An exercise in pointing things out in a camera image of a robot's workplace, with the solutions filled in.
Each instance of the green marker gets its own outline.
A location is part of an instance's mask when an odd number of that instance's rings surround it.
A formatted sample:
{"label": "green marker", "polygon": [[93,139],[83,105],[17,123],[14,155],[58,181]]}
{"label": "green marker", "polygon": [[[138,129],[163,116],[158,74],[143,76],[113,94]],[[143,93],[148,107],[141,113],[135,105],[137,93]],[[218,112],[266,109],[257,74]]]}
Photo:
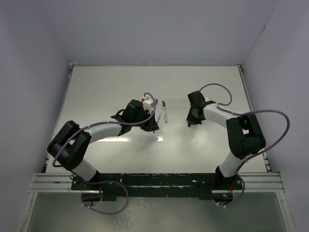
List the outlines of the green marker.
{"label": "green marker", "polygon": [[163,109],[164,109],[164,120],[165,123],[168,122],[168,116],[166,115],[165,101],[162,101]]}

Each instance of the purple cable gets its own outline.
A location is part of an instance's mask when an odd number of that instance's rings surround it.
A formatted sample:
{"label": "purple cable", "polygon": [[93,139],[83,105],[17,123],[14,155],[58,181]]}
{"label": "purple cable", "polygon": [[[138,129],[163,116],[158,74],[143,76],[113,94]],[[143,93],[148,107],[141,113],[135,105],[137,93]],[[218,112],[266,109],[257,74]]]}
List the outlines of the purple cable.
{"label": "purple cable", "polygon": [[97,212],[97,213],[99,213],[99,214],[103,214],[103,215],[116,215],[116,214],[121,213],[121,212],[126,208],[128,202],[129,202],[129,193],[128,193],[126,187],[125,187],[123,184],[121,184],[121,183],[119,183],[119,182],[117,182],[117,181],[113,181],[113,180],[110,180],[110,181],[102,181],[102,182],[88,182],[88,181],[85,181],[85,180],[82,180],[82,181],[85,182],[85,183],[87,183],[87,184],[89,184],[89,185],[102,185],[102,184],[107,184],[107,183],[115,183],[115,184],[119,185],[120,187],[122,187],[122,188],[124,189],[124,191],[126,192],[126,203],[125,203],[125,205],[124,205],[121,209],[119,209],[118,211],[115,211],[115,212],[112,212],[112,213],[108,213],[108,212],[99,211],[99,210],[97,210],[97,209],[95,209],[95,208],[92,208],[92,207],[90,207],[90,206],[88,207],[88,206],[84,205],[84,201],[83,201],[83,199],[82,199],[82,197],[81,197],[81,200],[82,200],[82,203],[83,203],[83,206],[84,206],[84,207],[86,207],[86,208],[88,208],[88,209],[90,209],[90,210],[92,210],[92,211],[94,211],[94,212]]}
{"label": "purple cable", "polygon": [[240,114],[240,113],[232,112],[232,111],[227,110],[227,109],[223,109],[223,108],[220,107],[220,105],[228,106],[228,105],[230,105],[230,104],[232,103],[233,97],[232,97],[231,91],[230,91],[228,88],[226,88],[225,86],[223,86],[223,85],[221,85],[221,84],[218,84],[218,83],[210,83],[210,84],[207,84],[207,85],[203,86],[203,87],[200,89],[200,91],[201,91],[203,88],[207,87],[207,86],[220,86],[220,87],[224,88],[224,89],[228,92],[228,94],[230,95],[230,101],[229,101],[229,103],[227,103],[227,104],[217,103],[217,108],[218,108],[219,110],[223,111],[223,112],[226,112],[226,113],[229,113],[229,114],[232,114],[232,115],[236,115],[236,116],[247,116],[247,115],[252,115],[252,114],[257,114],[257,113],[266,113],[266,112],[268,112],[268,113],[276,113],[276,114],[280,114],[280,115],[284,116],[284,118],[285,118],[285,120],[286,120],[286,129],[285,129],[285,131],[283,132],[283,134],[280,136],[280,138],[279,138],[277,141],[275,141],[275,142],[274,142],[272,145],[270,145],[268,148],[265,148],[264,150],[258,152],[257,154],[252,155],[252,156],[250,156],[249,158],[247,158],[247,159],[246,159],[244,162],[242,162],[242,163],[240,164],[240,166],[236,169],[236,175],[240,178],[240,180],[241,180],[241,182],[242,182],[242,191],[241,191],[240,196],[239,196],[235,201],[233,201],[233,202],[232,202],[231,204],[229,204],[229,205],[226,205],[226,206],[228,207],[228,206],[232,206],[232,205],[234,205],[236,202],[238,202],[238,201],[241,199],[241,197],[243,196],[244,191],[245,191],[245,182],[244,182],[243,179],[240,177],[240,175],[238,175],[237,172],[241,169],[241,167],[242,167],[247,161],[251,160],[251,159],[254,158],[254,157],[257,157],[257,156],[263,154],[264,152],[269,151],[269,150],[272,149],[274,146],[276,146],[276,145],[286,136],[287,132],[289,131],[289,129],[290,129],[290,119],[289,119],[289,117],[288,117],[284,112],[279,111],[279,110],[253,110],[253,111],[249,111],[249,112]]}
{"label": "purple cable", "polygon": [[228,92],[228,94],[230,95],[230,101],[229,101],[229,103],[227,103],[227,104],[218,103],[218,105],[228,106],[228,105],[230,105],[230,104],[232,103],[233,97],[232,97],[232,94],[231,94],[230,90],[228,90],[227,87],[225,87],[225,86],[223,86],[223,85],[221,85],[221,84],[218,84],[218,83],[210,83],[210,84],[207,84],[207,85],[203,86],[199,91],[202,91],[203,88],[206,88],[207,86],[220,86],[220,87],[224,88],[224,89]]}
{"label": "purple cable", "polygon": [[[149,121],[149,120],[154,116],[154,114],[155,114],[155,108],[156,108],[156,105],[157,105],[157,101],[156,101],[156,99],[154,99],[154,97],[153,97],[153,95],[152,95],[151,93],[146,92],[146,93],[144,93],[144,96],[146,96],[146,94],[148,94],[148,95],[152,98],[153,102],[155,103],[155,104],[154,104],[154,110],[152,111],[151,115],[150,115],[147,119],[145,119],[145,120],[143,120],[143,121],[141,121],[141,122],[135,122],[135,123],[107,122],[107,121],[104,121],[104,122],[93,123],[93,124],[91,124],[90,126],[86,126],[86,127],[80,128],[78,131],[76,131],[76,132],[64,143],[64,145],[63,145],[63,146],[61,147],[61,149],[58,151],[58,153],[56,154],[56,156],[55,156],[55,158],[54,158],[54,160],[53,160],[53,167],[55,167],[55,168],[62,167],[61,165],[57,165],[57,164],[56,164],[56,161],[57,161],[57,159],[59,158],[60,154],[62,153],[62,151],[66,148],[66,146],[69,144],[69,142],[70,142],[72,139],[74,139],[79,133],[81,133],[82,131],[84,131],[84,130],[86,130],[86,129],[88,129],[88,128],[92,128],[92,127],[99,126],[99,125],[104,125],[104,124],[120,124],[120,125],[125,125],[125,126],[136,126],[136,125],[140,125],[140,124],[143,124],[143,123]],[[116,212],[112,212],[112,213],[107,213],[107,212],[102,212],[102,211],[99,211],[99,210],[97,210],[97,209],[94,209],[94,208],[89,207],[89,209],[91,209],[92,211],[95,211],[95,212],[97,212],[97,213],[104,214],[104,215],[115,215],[115,214],[119,214],[120,212],[122,212],[122,211],[126,208],[127,203],[128,203],[128,201],[129,201],[129,193],[128,193],[126,187],[125,187],[124,185],[122,185],[121,183],[119,183],[119,182],[117,182],[117,181],[112,181],[112,180],[111,180],[111,181],[102,181],[102,182],[95,182],[95,183],[92,183],[92,182],[88,182],[88,181],[83,180],[80,176],[79,176],[79,178],[80,178],[82,181],[84,181],[85,183],[90,184],[90,185],[100,185],[100,184],[104,184],[104,183],[115,183],[115,184],[118,184],[119,186],[121,186],[121,187],[125,190],[125,192],[126,192],[126,203],[125,203],[124,207],[122,207],[120,210],[118,210],[118,211],[116,211]]]}

